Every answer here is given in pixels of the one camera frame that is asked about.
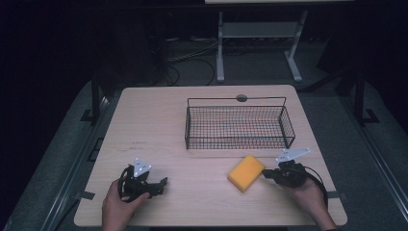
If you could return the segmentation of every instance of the hand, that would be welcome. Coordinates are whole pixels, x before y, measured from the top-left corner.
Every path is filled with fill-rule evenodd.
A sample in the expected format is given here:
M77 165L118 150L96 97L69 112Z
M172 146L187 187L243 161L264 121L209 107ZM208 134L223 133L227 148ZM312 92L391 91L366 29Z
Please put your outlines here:
M315 182L308 178L301 187L281 187L290 193L299 207L312 217L320 230L337 229L335 222L327 212L323 194Z
M136 200L126 203L120 199L118 180L113 181L102 206L102 230L122 231L128 225L133 213L149 197L146 192Z

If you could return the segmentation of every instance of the tabletop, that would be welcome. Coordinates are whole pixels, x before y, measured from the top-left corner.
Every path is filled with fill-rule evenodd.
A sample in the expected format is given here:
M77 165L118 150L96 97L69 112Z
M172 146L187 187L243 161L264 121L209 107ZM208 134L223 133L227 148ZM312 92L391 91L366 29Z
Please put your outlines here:
M294 129L291 148L310 148L296 159L321 176L328 191L335 186L319 146L292 86L215 86L131 88L122 92L114 116L75 215L79 226L100 226L102 201L111 182L136 157L152 165L148 183L167 177L163 195L144 203L135 213L136 226L290 226L314 224L272 180L262 175L241 192L227 179L228 172L246 155L267 168L277 168L279 148L187 149L185 143L188 98L285 96ZM339 198L330 198L328 210L338 225L347 217Z

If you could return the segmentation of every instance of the table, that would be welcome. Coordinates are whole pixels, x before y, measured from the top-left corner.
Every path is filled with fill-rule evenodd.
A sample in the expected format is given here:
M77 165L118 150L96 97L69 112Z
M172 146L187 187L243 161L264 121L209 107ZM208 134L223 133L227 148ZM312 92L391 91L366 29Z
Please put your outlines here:
M329 3L336 0L205 0L206 4L250 4L250 3ZM218 21L218 50L217 50L217 80L223 83L224 64L222 57L223 39L228 38L291 38L293 43L285 51L285 58L291 70L293 79L301 82L303 79L294 60L297 45L299 44L303 26L306 21L307 11L300 14L298 20L286 22L223 22L222 12Z
M292 86L215 86L135 88L121 94L110 127L75 215L79 226L100 226L102 201L111 182L136 157L150 163L149 183L168 177L165 193L147 200L131 225L137 226L290 226L314 224L272 180L260 176L246 192L227 180L228 172L248 154L276 168L280 149L186 149L188 98L286 96L296 138L291 148L312 153L296 161L316 170L328 191L335 186ZM347 217L339 198L329 199L338 225Z

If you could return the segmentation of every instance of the black tape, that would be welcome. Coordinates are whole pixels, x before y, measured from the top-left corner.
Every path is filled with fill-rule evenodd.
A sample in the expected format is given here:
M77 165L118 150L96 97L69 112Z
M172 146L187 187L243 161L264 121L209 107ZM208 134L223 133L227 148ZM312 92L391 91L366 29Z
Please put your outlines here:
M95 196L95 193L93 192L78 192L75 195L76 199L88 199L88 200L93 200L93 197Z
M340 194L337 191L327 192L328 198L340 198Z

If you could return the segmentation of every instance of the floor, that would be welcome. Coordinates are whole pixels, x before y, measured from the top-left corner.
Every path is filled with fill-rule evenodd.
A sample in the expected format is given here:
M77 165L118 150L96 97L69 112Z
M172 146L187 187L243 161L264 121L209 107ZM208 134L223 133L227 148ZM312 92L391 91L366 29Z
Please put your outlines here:
M229 43L225 56L225 82L215 79L214 50L175 62L214 43L212 39L168 42L168 74L156 86L205 85L293 85L303 89L327 76L316 68L324 42L302 42L295 60L303 81L296 83L283 51L289 40L252 40ZM382 103L374 88L366 84L365 108L372 109L379 123L360 126L352 114L353 93L339 96L334 80L313 92L299 94L332 179L342 194L348 216L344 231L408 230L404 204L408 190L408 137ZM120 90L101 103L101 117L95 124L81 121L91 108L90 83L78 95L50 143L36 173L11 216L8 230L100 230L73 223L76 197L84 191L103 142ZM399 189L393 189L395 183ZM129 230L148 230L129 227ZM315 226L290 227L293 231L317 230Z

